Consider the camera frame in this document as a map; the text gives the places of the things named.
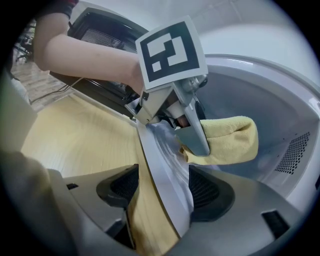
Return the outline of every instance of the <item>black appliance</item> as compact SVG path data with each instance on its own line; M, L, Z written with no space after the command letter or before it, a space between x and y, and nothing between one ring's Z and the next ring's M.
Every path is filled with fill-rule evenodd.
M67 34L70 37L131 53L137 52L136 39L148 32L123 16L95 8L85 9L76 21L69 25ZM50 74L67 85L72 85L79 79L54 72ZM84 78L73 88L123 115L133 117L125 104L137 99L139 95L125 84Z

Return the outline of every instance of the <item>wooden floor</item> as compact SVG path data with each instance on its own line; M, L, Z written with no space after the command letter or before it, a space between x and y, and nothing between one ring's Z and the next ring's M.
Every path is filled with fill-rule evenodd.
M125 117L76 95L66 96L38 113L22 152L64 177L139 164L139 192L128 211L137 253L160 256L178 241L157 195L136 127Z
M52 93L65 85L60 80L49 75L49 71L42 71L34 62L25 62L24 59L13 62L11 73L14 77L18 78L26 88L31 101L47 93ZM49 95L34 102L32 108L38 112L45 106L73 93L74 91L69 89L63 93Z

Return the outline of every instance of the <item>ventilation slot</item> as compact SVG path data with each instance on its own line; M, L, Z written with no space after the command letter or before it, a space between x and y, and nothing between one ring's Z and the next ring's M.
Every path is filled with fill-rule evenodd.
M319 186L320 186L320 175L319 175L318 179L316 180L315 188L318 190Z
M131 171L116 179L110 184L113 193L125 198L128 203L131 201L139 184L139 172Z
M210 204L219 196L217 185L195 171L189 172L189 189L193 197L194 209Z
M294 174L295 169L297 169L298 164L306 151L309 136L310 132L307 132L290 142L288 149L275 171L291 175Z
M275 239L281 237L288 229L289 225L280 216L278 211L270 211L261 214L265 222L269 226Z
M105 233L120 244L133 250L136 249L127 221L124 223L123 220L117 220Z
M70 184L67 184L66 187L68 188L68 190L73 190L79 186L75 183L70 183Z

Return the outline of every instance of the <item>vent grille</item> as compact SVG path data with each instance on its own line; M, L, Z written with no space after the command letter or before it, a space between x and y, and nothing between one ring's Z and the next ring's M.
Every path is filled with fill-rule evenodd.
M84 33L81 41L117 49L121 48L123 45L119 39L91 28Z
M128 203L134 196L139 185L139 171L131 171L114 180L110 184L111 190L118 196L125 198Z
M212 203L219 196L217 185L196 171L189 172L189 189L193 197L194 209Z
M113 84L115 87L117 87L122 93L126 93L126 85L120 82L113 82L109 81L109 83Z
M309 136L310 132L307 132L290 142L288 149L286 150L275 171L291 175L294 174L295 169L300 163L300 159L303 157L304 152L306 151Z

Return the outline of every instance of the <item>yellow cloth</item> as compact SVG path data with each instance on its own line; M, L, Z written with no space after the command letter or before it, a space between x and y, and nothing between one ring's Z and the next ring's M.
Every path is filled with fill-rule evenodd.
M209 144L208 156L196 156L185 145L180 152L188 163L229 165L250 161L258 153L258 131L255 122L246 116L201 120Z

